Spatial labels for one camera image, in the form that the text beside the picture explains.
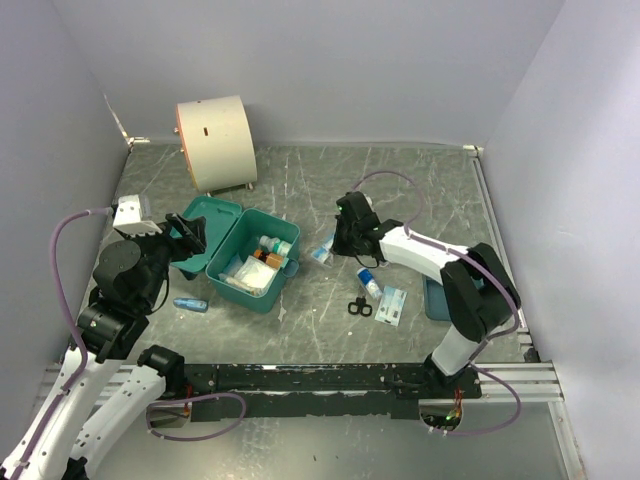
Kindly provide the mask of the clear gauze packet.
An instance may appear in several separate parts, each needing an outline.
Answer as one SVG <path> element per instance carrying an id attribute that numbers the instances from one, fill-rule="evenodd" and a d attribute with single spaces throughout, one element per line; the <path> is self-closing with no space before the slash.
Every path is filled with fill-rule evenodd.
<path id="1" fill-rule="evenodd" d="M 261 296 L 269 289 L 277 273 L 277 270 L 250 256 L 233 275 L 233 278 L 251 295 Z"/>

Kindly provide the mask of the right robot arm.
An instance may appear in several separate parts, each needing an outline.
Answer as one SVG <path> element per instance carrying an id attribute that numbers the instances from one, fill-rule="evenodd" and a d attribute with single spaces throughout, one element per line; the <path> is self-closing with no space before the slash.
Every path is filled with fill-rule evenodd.
<path id="1" fill-rule="evenodd" d="M 486 243 L 462 247 L 420 235 L 406 223 L 381 221 L 359 191 L 336 202 L 332 250 L 408 267 L 442 287 L 451 326 L 423 363 L 422 386 L 443 398 L 497 330 L 515 319 L 521 299 L 496 251 Z"/>

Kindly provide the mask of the blue white wipes packet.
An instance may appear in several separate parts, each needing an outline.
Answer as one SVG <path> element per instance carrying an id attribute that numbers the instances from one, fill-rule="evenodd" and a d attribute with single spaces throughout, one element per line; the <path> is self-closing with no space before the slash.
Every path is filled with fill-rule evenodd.
<path id="1" fill-rule="evenodd" d="M 333 265 L 332 247 L 334 233 L 329 234 L 323 242 L 311 253 L 311 258 L 319 265 L 330 267 Z"/>

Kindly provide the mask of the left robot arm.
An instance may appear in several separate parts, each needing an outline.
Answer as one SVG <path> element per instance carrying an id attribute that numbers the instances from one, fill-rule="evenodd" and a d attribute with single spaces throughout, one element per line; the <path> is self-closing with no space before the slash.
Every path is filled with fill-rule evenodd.
<path id="1" fill-rule="evenodd" d="M 206 221 L 171 213 L 157 224 L 135 207 L 102 209 L 121 240 L 99 256 L 95 288 L 79 317 L 68 316 L 71 340 L 58 377 L 28 431 L 2 462 L 4 479 L 86 479 L 154 400 L 187 385 L 183 356 L 146 349 L 131 377 L 100 409 L 94 406 L 169 288 L 169 266 L 206 250 Z"/>

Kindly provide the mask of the brown bottle orange cap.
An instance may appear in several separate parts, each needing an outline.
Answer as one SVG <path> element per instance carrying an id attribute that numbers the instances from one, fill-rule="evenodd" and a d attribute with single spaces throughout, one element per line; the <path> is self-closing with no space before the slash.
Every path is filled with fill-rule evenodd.
<path id="1" fill-rule="evenodd" d="M 279 270 L 286 260 L 285 257 L 282 257 L 278 254 L 260 249 L 255 250 L 253 256 L 275 270 Z"/>

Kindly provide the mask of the white disinfectant bottle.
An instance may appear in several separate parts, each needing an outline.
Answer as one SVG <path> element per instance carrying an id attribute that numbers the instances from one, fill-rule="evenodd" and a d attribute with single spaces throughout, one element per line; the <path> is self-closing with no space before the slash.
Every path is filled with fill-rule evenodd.
<path id="1" fill-rule="evenodd" d="M 263 250 L 281 257 L 287 257 L 292 248 L 289 242 L 278 237 L 268 237 L 266 235 L 260 237 L 259 245 Z"/>

